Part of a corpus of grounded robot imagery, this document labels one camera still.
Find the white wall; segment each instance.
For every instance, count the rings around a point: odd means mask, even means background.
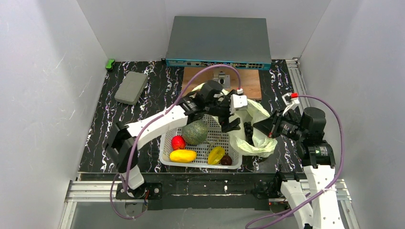
[[[75,0],[0,7],[0,228],[57,228],[107,57]]]
[[[267,18],[273,59],[299,57],[330,0],[78,0],[109,58],[165,57],[174,16]]]
[[[346,134],[343,178],[361,228],[404,228],[405,4],[332,0],[301,57],[308,94]],[[336,122],[327,139],[339,151]]]

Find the black marble table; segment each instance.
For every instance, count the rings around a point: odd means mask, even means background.
[[[122,83],[124,76],[130,72],[148,75],[148,85],[134,105],[121,104],[115,101],[114,94]],[[169,107],[179,96],[183,80],[184,69],[181,67],[167,67],[161,62],[117,62],[114,70],[107,73],[98,100],[93,122],[83,151],[79,172],[84,173],[115,173],[114,163],[103,150],[110,128],[114,122],[136,122],[156,114]],[[270,113],[275,109],[285,107],[281,96],[293,92],[292,83],[284,60],[274,60],[270,71],[259,71],[260,87],[262,91],[261,104]],[[283,170],[302,172],[294,142],[279,137],[274,154],[269,158],[243,156],[242,165],[235,170],[221,172],[257,172],[275,173],[278,166]],[[138,166],[141,172],[213,172],[205,168],[174,167],[163,165],[159,161],[160,137],[153,139],[139,150]]]

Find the green plastic bag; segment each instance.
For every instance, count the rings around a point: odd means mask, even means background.
[[[200,90],[204,84],[200,84],[193,89]],[[224,94],[228,94],[227,90],[222,90]],[[247,110],[239,110],[236,111],[233,116],[229,118],[229,121],[233,121],[237,118],[240,118],[241,123],[239,126],[241,127],[240,130],[234,130],[228,132],[230,145],[233,149],[235,149],[238,153],[245,156],[260,156],[260,157],[268,157],[274,153],[274,149],[277,145],[277,140],[273,138],[267,137],[265,134],[253,128],[253,144],[255,146],[250,145],[245,140],[245,130],[243,123],[244,122],[251,122],[254,124],[256,122],[262,121],[266,118],[270,117],[270,114],[263,108],[263,106],[253,100],[247,100]]]

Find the perforated basket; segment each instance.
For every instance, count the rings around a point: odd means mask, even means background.
[[[197,168],[217,168],[217,169],[236,169],[242,164],[242,155],[236,152],[229,144],[229,135],[221,132],[221,126],[210,115],[204,115],[202,118],[208,128],[207,140],[199,145],[186,145],[186,149],[194,150],[197,152],[197,158],[190,163],[178,163],[172,162],[169,158],[170,153],[173,151],[171,147],[171,139],[176,135],[181,135],[181,128],[172,129],[164,134],[160,138],[160,153],[159,159],[161,163],[168,166],[182,166],[182,167],[197,167]],[[212,143],[211,149],[216,146],[221,146],[225,149],[225,152],[232,158],[232,165],[209,165],[207,164],[208,149]]]

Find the wooden board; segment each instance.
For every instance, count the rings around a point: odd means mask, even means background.
[[[183,85],[181,88],[183,89],[190,79],[196,75],[199,71],[203,68],[197,67],[185,67],[184,68],[184,75],[183,75]],[[231,69],[223,68],[221,71],[225,72],[225,74],[230,75],[231,77],[231,89],[236,89],[238,87],[238,78],[236,73],[233,72]],[[244,95],[247,96],[249,99],[262,99],[262,92],[260,89],[260,80],[259,80],[259,71],[258,70],[250,70],[250,69],[238,69],[239,74],[241,75],[242,79],[242,88]],[[213,71],[207,71],[203,73],[200,77],[195,79],[189,88],[187,88],[188,92],[192,91],[194,87],[213,79]]]

